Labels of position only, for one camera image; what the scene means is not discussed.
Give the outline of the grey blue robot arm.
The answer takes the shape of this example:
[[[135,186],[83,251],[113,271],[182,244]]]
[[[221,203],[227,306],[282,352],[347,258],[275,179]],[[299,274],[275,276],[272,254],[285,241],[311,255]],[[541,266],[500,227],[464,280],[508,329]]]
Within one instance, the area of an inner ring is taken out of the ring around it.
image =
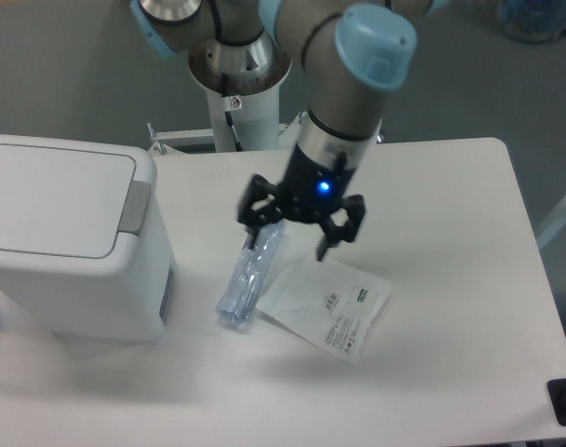
[[[279,183],[254,176],[237,219],[252,237],[282,220],[317,224],[317,256],[356,239],[366,209],[349,196],[388,96],[405,81],[432,1],[133,1],[153,48],[186,52],[195,81],[221,100],[275,89],[292,65],[316,86]]]

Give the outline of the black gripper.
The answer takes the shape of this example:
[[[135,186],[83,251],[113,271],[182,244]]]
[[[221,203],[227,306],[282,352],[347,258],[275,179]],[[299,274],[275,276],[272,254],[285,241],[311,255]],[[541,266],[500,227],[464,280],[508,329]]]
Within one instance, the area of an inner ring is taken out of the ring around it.
[[[236,218],[246,227],[249,247],[255,248],[262,228],[283,219],[320,226],[319,262],[341,242],[354,242],[366,214],[363,195],[344,196],[355,171],[348,168],[346,151],[333,154],[332,165],[325,166],[296,143],[281,182],[274,185],[254,174],[239,200]],[[345,211],[343,224],[336,224],[331,217],[338,210]]]

